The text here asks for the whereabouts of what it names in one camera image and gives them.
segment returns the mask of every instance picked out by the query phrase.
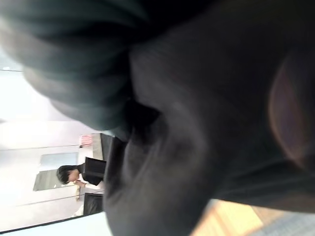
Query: window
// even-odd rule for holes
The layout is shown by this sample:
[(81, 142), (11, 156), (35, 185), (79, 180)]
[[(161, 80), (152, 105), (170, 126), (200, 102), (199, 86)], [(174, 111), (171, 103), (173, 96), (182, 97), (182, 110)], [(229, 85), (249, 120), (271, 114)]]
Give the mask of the window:
[(42, 155), (39, 173), (36, 176), (33, 191), (72, 186), (73, 183), (61, 184), (56, 176), (57, 169), (63, 165), (77, 165), (78, 153), (57, 153)]

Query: dark fabric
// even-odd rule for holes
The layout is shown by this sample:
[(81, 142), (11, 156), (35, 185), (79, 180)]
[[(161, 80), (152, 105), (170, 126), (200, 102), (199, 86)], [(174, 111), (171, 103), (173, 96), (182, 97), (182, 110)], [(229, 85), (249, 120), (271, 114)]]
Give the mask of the dark fabric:
[(86, 193), (84, 195), (84, 215), (92, 215), (103, 211), (103, 195)]
[[(80, 174), (82, 174), (84, 171), (84, 165), (85, 163), (77, 166), (77, 169)], [(95, 186), (97, 186), (101, 181), (103, 181), (101, 178), (94, 177), (94, 176), (87, 176), (87, 175), (84, 176), (84, 180)]]
[(104, 179), (115, 236), (189, 235), (211, 198), (315, 212), (313, 1), (12, 2), (0, 39), (30, 83), (91, 127), (132, 127)]

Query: black hair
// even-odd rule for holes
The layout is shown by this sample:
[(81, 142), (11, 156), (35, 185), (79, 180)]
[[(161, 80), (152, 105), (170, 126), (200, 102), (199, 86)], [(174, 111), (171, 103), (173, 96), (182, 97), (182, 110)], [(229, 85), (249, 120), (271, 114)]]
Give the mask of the black hair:
[(69, 183), (69, 171), (73, 171), (77, 169), (78, 166), (60, 166), (57, 169), (57, 178), (62, 184), (67, 184)]

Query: skin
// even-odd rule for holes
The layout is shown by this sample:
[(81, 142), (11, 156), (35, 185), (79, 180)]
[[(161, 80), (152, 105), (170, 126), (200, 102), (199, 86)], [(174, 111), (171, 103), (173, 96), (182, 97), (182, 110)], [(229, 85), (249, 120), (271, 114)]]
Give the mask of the skin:
[(68, 182), (74, 182), (74, 184), (84, 188), (85, 187), (85, 183), (83, 183), (82, 181), (78, 180), (80, 173), (78, 170), (73, 170), (73, 171), (69, 171), (69, 177), (68, 177)]

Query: white wall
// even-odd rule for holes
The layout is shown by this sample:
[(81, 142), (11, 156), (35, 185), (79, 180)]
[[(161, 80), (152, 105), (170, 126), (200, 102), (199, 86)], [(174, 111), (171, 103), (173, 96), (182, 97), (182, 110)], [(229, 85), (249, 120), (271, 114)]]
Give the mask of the white wall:
[(69, 218), (82, 204), (76, 187), (33, 191), (43, 154), (79, 152), (79, 135), (93, 130), (76, 121), (6, 122), (0, 124), (0, 231)]
[(77, 121), (24, 121), (0, 124), (0, 150), (79, 145), (96, 131)]
[(65, 219), (80, 207), (74, 186), (32, 189), (41, 155), (79, 151), (81, 160), (93, 152), (78, 149), (79, 135), (95, 132), (58, 112), (21, 72), (1, 71), (7, 69), (21, 66), (0, 50), (0, 231)]
[(41, 155), (77, 151), (78, 146), (0, 151), (0, 212), (5, 215), (0, 231), (69, 218), (80, 207), (72, 197), (75, 186), (33, 191)]
[(0, 71), (0, 107), (0, 119), (6, 121), (71, 120), (35, 91), (22, 72)]
[(4, 234), (5, 236), (111, 236), (105, 214), (99, 213), (58, 224)]

